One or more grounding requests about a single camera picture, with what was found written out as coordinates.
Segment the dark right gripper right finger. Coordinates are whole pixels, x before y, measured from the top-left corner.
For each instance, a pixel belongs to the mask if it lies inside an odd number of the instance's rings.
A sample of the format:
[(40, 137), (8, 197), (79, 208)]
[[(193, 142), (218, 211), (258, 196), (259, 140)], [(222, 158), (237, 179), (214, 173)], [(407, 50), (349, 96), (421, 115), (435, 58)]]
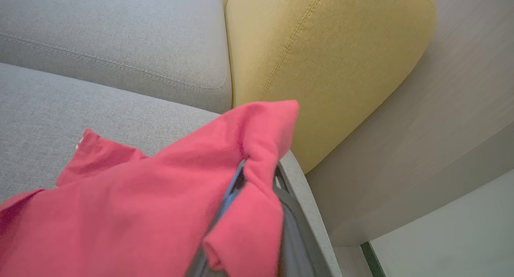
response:
[(315, 277), (316, 272), (305, 242), (303, 211), (281, 167), (275, 168), (273, 190), (284, 211), (279, 252), (279, 277)]

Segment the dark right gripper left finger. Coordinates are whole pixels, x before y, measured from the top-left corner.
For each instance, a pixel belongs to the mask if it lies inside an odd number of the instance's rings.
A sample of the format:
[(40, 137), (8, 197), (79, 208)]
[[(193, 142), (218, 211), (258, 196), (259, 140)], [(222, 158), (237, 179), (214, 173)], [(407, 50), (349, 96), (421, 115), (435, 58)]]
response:
[[(244, 177), (243, 169), (244, 169), (245, 161), (242, 161), (236, 170), (236, 173), (233, 179), (230, 181), (227, 190), (224, 194), (224, 197), (221, 201), (217, 212), (208, 226), (208, 230), (206, 234), (209, 234), (213, 228), (217, 225), (220, 219), (224, 216), (226, 211), (229, 209), (231, 204), (235, 201), (235, 198), (239, 195), (246, 184), (246, 179)], [(198, 250), (195, 253), (193, 260), (190, 263), (190, 266), (186, 272), (186, 277), (227, 277), (228, 275), (224, 270), (215, 271), (213, 270), (208, 263), (207, 253), (204, 251), (202, 244), (199, 246)]]

